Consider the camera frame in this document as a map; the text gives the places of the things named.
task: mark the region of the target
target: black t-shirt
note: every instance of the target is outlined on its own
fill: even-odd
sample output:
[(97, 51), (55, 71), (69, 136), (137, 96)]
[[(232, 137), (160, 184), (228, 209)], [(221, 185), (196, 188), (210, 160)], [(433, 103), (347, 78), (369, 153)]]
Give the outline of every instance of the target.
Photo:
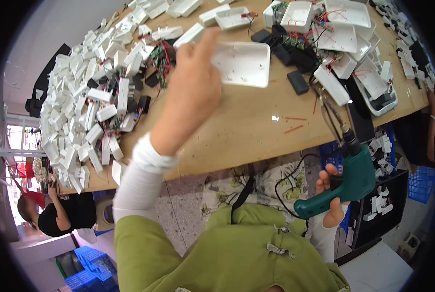
[(67, 213), (71, 227), (61, 231), (57, 226), (57, 210), (54, 204), (49, 204), (39, 215), (39, 229), (50, 237), (61, 237), (79, 228), (91, 228), (96, 223), (96, 207), (91, 192), (69, 195), (68, 200), (59, 199)]

